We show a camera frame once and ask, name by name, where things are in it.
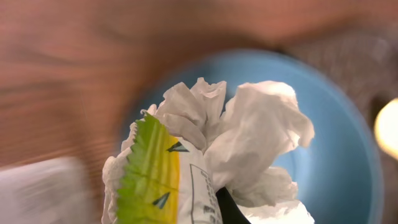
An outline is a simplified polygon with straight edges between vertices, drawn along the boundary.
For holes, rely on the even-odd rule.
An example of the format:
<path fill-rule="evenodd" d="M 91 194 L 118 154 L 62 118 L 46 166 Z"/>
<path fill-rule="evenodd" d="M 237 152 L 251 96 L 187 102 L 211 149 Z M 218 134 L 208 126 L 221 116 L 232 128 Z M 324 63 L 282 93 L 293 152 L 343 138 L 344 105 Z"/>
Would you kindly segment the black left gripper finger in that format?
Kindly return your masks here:
<path fill-rule="evenodd" d="M 242 214 L 228 190 L 223 187 L 216 193 L 224 224 L 251 224 Z"/>

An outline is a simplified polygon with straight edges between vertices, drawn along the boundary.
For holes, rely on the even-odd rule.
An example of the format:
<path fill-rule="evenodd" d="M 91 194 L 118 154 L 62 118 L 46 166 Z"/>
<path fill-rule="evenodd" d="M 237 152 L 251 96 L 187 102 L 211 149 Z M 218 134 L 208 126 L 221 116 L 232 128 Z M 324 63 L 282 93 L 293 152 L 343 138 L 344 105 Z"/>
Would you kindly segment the white tissue paper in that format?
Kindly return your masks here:
<path fill-rule="evenodd" d="M 157 118 L 181 143 L 177 223 L 223 223 L 216 197 L 223 187 L 251 223 L 313 223 L 296 198 L 297 184 L 274 166 L 280 155 L 308 147 L 315 135 L 291 86 L 244 83 L 227 99 L 226 82 L 209 84 L 199 78 L 192 87 L 174 85 L 159 105 L 141 113 L 141 119 L 147 113 Z M 103 167 L 103 223 L 117 223 L 117 190 L 136 121 L 121 152 Z"/>

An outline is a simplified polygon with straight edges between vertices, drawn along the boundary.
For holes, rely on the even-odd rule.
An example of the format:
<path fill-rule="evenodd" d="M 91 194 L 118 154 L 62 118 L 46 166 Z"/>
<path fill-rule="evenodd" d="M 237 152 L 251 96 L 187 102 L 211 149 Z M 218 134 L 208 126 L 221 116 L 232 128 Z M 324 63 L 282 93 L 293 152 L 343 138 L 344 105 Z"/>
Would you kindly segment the green yellow snack wrapper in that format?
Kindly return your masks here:
<path fill-rule="evenodd" d="M 117 223 L 177 223 L 181 143 L 148 113 L 136 124 L 117 190 Z"/>

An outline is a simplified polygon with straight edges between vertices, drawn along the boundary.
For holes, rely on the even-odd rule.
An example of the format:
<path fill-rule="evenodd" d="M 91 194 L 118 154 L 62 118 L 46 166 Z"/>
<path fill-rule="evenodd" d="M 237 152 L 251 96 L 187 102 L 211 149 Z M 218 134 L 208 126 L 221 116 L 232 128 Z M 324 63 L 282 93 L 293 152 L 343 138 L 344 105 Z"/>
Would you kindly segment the dark blue plate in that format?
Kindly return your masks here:
<path fill-rule="evenodd" d="M 123 125 L 122 137 L 141 109 L 160 103 L 164 92 L 198 78 L 225 81 L 231 98 L 240 84 L 284 82 L 296 92 L 302 113 L 312 120 L 315 137 L 276 160 L 298 183 L 298 199 L 317 223 L 380 223 L 384 184 L 378 149 L 358 109 L 322 73 L 287 55 L 264 50 L 216 54 L 177 72 L 141 96 Z"/>

